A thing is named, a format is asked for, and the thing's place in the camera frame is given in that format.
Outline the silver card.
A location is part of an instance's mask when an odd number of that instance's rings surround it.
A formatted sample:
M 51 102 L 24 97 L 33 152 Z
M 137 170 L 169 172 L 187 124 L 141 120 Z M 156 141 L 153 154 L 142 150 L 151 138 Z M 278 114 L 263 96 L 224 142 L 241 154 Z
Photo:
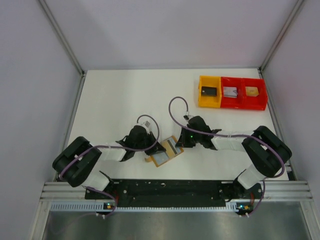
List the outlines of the silver card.
M 236 87 L 233 86 L 224 86 L 223 95 L 225 98 L 237 98 L 238 90 Z

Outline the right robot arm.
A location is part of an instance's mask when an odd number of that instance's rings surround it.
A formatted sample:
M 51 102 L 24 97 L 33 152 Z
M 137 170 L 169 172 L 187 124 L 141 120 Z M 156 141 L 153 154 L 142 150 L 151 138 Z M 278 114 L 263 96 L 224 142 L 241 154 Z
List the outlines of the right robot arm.
M 232 150 L 244 152 L 251 160 L 234 180 L 233 192 L 245 198 L 252 187 L 266 178 L 276 178 L 285 171 L 285 163 L 292 157 L 290 148 L 268 127 L 259 126 L 248 132 L 228 132 L 210 129 L 200 116 L 184 115 L 187 125 L 181 127 L 176 147 L 193 148 L 197 144 L 213 151 Z

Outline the yellow leather card holder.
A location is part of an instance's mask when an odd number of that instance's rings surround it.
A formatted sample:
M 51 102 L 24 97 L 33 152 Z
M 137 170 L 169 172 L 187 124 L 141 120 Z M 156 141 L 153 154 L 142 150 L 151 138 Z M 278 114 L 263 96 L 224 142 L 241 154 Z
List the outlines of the yellow leather card holder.
M 144 159 L 146 163 L 154 163 L 154 165 L 158 168 L 165 163 L 169 162 L 172 159 L 168 159 L 165 152 L 154 154 Z

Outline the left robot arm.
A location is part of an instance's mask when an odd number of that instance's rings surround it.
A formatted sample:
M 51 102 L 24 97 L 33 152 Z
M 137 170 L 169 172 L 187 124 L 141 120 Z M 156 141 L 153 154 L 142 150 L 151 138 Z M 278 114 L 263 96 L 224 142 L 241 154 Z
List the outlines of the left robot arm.
M 136 152 L 153 156 L 166 152 L 166 149 L 147 126 L 136 124 L 123 139 L 110 144 L 93 146 L 85 137 L 77 137 L 56 157 L 52 167 L 71 187 L 96 189 L 97 194 L 106 199 L 113 194 L 114 187 L 103 170 L 105 163 L 123 163 L 133 158 Z

